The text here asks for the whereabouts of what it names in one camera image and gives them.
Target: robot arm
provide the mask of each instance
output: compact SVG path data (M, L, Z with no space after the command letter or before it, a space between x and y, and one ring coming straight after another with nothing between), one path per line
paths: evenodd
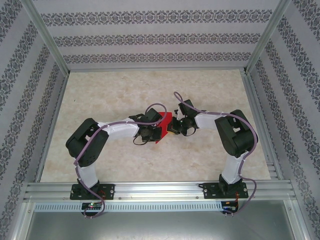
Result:
M186 100L185 103L193 106L190 100ZM190 128L194 128L194 132L196 129L218 130L223 147L227 152L226 165L219 177L219 189L225 196L233 195L235 189L242 182L239 174L241 173L243 157L254 145L254 137L251 130L242 121L234 117L198 113L182 103L179 104L179 109L174 112L177 114L177 117L172 117L171 122L167 125L166 130L168 132L188 136L187 131ZM240 110L235 110L231 114L247 121ZM151 108L146 114L129 116L123 121L127 123L110 125L110 122L103 123L96 122L92 118L86 119L66 142L66 147L74 158L80 154L87 144L88 138L97 129L105 125L110 126L98 132L78 161L76 170L83 183L90 189L99 185L94 163L107 140L141 136L142 141L145 143L158 141L162 135L162 128L160 126L133 124L130 122L153 123L161 118L162 116Z
M80 127L74 132L74 134L68 139L65 146L68 148L69 154L76 158L95 131L105 125L110 125L103 128L93 139L88 146L83 156L79 159L76 170L88 188L92 188L99 183L95 161L100 155L105 143L108 141L120 139L120 138L137 138L142 137L143 142L155 142L161 139L161 127L152 125L140 125L130 122L140 123L153 123L161 119L162 116L153 108L151 108L146 114L138 114L129 116L122 120L120 123L112 125L111 122L96 122L92 118L86 119Z
M193 107L189 99L184 102ZM194 128L194 132L196 129L218 130L227 152L225 167L219 177L219 189L225 196L233 195L242 183L240 175L243 158L254 146L253 133L246 124L234 117L198 113L182 103L178 106L179 109L175 110L177 117L172 118L168 131L187 136L187 130L190 128ZM248 122L240 110L232 111L230 114Z

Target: enclosure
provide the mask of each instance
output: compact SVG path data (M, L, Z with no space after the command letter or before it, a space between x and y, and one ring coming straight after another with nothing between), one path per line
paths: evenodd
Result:
M320 239L319 4L2 0L0 239ZM218 182L226 152L198 129L108 142L96 172L114 199L84 219L69 136L155 102L174 112L174 91L201 110L240 109L256 130L248 207L225 217L233 199L204 198L198 185Z

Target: robotic arm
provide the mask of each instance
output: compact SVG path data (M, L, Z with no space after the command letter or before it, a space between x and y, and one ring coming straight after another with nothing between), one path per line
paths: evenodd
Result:
M78 163L75 166L78 184L72 186L70 199L98 199L86 190L88 188L97 196L99 195L101 199L102 197L104 200L113 199L114 186L111 186L110 194L106 194L102 190L105 186L99 183L95 170L95 161L107 140L132 137L134 142L137 137L141 137L144 143L156 142L161 139L163 131L188 137L187 131L191 128L194 129L193 133L197 129L217 129L223 147L227 152L226 165L219 176L218 188L212 189L213 186L206 185L206 183L199 184L199 187L203 188L204 198L233 198L235 194L238 195L238 191L243 190L245 185L245 183L242 183L242 177L240 176L242 162L244 156L253 149L255 137L258 139L257 135L254 136L253 130L244 123L244 121L248 123L248 120L240 110L235 110L230 114L213 115L207 114L206 111L200 111L201 113L199 113L195 109L189 99L184 102L181 100L178 109L174 111L176 116L171 118L166 129L163 125L153 124L154 122L160 122L162 118L162 115L153 108L150 108L145 114L129 116L121 121L122 123L117 122L116 124L96 122L92 118L86 119L66 142L69 154L73 158L77 158ZM247 198L248 193L246 192L241 197Z

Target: slotted cable channel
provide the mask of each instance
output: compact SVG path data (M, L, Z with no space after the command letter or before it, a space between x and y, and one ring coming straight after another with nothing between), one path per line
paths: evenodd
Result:
M81 212L81 202L38 202L34 212ZM221 201L188 202L106 202L105 212L204 212L222 211Z

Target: wire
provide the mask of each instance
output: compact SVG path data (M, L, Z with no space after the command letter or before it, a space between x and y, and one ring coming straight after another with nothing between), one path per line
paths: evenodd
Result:
M139 136L136 136L136 137L133 139L133 144L134 144L134 145L143 146L143 145L146 145L146 144L149 142L149 140L148 140L148 141L145 141L145 142L142 143L142 144L135 143L135 140L136 140L138 137L139 137Z
M182 132L181 132L181 134L182 134L183 136L185 136L185 137L190 137L191 135L195 134L196 130L197 130L197 129L195 128L194 131L193 131L193 133L191 133L190 135L183 134Z
M235 193L235 197L236 197L236 199L235 199L236 206L235 207L237 208L237 207L239 207L239 193L238 192Z
M234 114L231 114L231 113L226 113L226 112L214 112L214 111L201 111L187 103L185 103L183 101L183 98L182 96L180 95L180 93L178 93L177 91L175 91L173 93L173 95L176 97L176 99L178 99L178 101L180 101L182 104L184 104L185 106L197 111L198 113L202 113L202 114L210 114L210 115L217 115L217 116L230 116L230 117L233 117L235 119L238 119L240 120L241 122L243 122L245 125L248 126L248 128L251 130L252 134L253 134L253 139L254 139L254 144L253 144L253 147L252 149L243 157L241 163L240 163L240 166L239 166L239 169L238 169L238 175L241 179L245 180L245 181L252 181L253 184L254 184L254 189L252 191L252 194L251 196L249 197L249 199L245 202L245 204L237 211L235 212L233 215L236 215L238 213L240 213L241 211L243 211L243 209L249 204L249 202L251 201L251 199L254 197L256 191L257 191L257 182L251 178L248 178L248 177L243 177L241 176L241 170L244 166L244 163L245 163L245 160L246 158L253 153L253 151L256 149L256 146L257 146L257 143L258 143L258 139L257 139L257 134L254 130L254 128L250 125L249 122L247 122L246 120L244 120L242 117L239 117L237 115L234 115Z
M96 218L96 217L100 216L101 214L103 214L103 212L104 212L105 209L106 209L106 203L105 203L104 199L103 199L101 196L99 196L99 195L96 194L94 191L92 191L92 190L84 183L84 181L82 181L81 176L80 176L80 173L79 173L79 169L78 169L78 167L79 167L79 160L82 158L82 156L83 156L84 153L86 152L87 148L89 147L89 145L91 144L91 142L93 141L93 139L97 136L97 134L98 134L101 130L103 130L103 129L105 129L105 128L109 128L109 127L111 127L111 126L113 126L113 125L117 125L117 124L135 124L135 125L149 125L149 126L151 126L151 125L157 125L157 124L161 123L161 122L167 117L167 108L166 108L165 105L163 105L163 104L161 104L161 103L153 103L153 104L151 104L150 106L147 107L147 110L149 110L152 106L155 106L155 105L161 106L161 107L164 108L164 116L163 116L161 119L159 119L158 121L155 121L155 122L116 121L116 122L111 122L111 123L108 123L108 124L106 124L106 125L103 125L103 126L101 126L100 128L98 128L98 129L94 132L94 134L90 137L90 139L89 139L88 142L85 144L85 146L83 147L83 149L81 150L81 152L79 153L79 155L76 157L76 159L75 159L75 161L73 162L73 164L74 164L74 166L75 166L75 173L76 173L76 175L77 175L77 177L78 177L79 183L81 183L81 185L82 185L87 191L89 191L89 193L91 193L92 195L94 195L95 197L97 197L99 200L101 200L102 205L103 205L102 210L101 210L100 212L98 212L98 213L97 213L96 215L94 215L94 216L88 216L88 215L86 215L86 211L89 209L89 208L86 208L86 209L84 210L84 212L83 212L83 215L84 215L85 218L93 219L93 218Z
M105 200L105 199L106 199L106 193L105 193L104 191L100 190L100 191L98 191L98 193L102 193L102 194L104 194L104 195L102 195L102 196L103 196L103 200Z

